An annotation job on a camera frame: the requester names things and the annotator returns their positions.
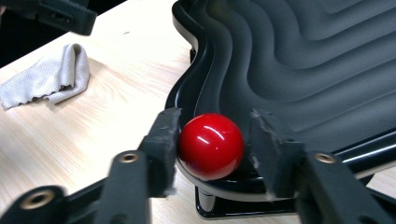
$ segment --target red ball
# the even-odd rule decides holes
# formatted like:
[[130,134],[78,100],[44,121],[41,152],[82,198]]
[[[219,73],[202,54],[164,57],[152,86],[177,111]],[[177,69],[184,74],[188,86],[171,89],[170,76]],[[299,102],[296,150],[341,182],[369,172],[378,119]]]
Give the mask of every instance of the red ball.
[[184,126],[178,156],[186,170],[202,179],[220,179],[242,160],[244,140],[238,127],[220,114],[203,114]]

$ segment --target wooden table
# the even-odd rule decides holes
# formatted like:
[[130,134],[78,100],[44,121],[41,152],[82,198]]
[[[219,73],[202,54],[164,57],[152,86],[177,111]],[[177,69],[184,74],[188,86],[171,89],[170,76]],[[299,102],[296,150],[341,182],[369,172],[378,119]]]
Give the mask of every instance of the wooden table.
[[[36,100],[0,111],[1,213],[39,186],[76,192],[105,177],[116,154],[138,147],[190,64],[190,45],[173,27],[174,1],[127,1],[101,15],[91,36],[64,35],[0,69],[1,84],[70,43],[87,50],[91,67],[89,87],[76,97],[58,105]],[[392,169],[378,174],[370,186],[396,197],[395,182]],[[193,185],[181,173],[175,185],[177,195],[151,200],[153,223],[204,223],[195,212]],[[298,218],[212,223],[289,224]]]

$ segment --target grey cloth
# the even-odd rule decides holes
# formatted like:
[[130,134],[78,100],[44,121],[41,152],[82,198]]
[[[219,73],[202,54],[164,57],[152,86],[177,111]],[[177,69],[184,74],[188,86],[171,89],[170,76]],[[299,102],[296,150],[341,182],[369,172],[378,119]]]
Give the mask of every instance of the grey cloth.
[[90,67],[85,49],[66,45],[0,86],[0,101],[7,110],[44,97],[57,104],[87,89]]

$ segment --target wavy ridged surface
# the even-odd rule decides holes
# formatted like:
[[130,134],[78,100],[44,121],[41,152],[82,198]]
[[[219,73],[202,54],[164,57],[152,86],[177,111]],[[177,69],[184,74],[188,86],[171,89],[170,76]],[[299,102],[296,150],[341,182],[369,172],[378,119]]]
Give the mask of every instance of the wavy ridged surface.
[[202,0],[189,15],[213,45],[195,115],[220,112],[246,136],[265,109],[308,150],[396,127],[396,1]]

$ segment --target black tray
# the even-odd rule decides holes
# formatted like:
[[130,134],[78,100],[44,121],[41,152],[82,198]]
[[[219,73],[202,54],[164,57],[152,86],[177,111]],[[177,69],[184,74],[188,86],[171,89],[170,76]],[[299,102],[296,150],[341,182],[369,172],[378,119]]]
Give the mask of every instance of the black tray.
[[200,189],[265,201],[248,160],[253,108],[282,120],[306,150],[333,153],[355,173],[396,159],[396,1],[179,0],[173,14],[191,43],[191,66],[166,107],[183,109],[181,126],[223,114],[247,142],[243,163],[226,178],[203,182],[179,166]]

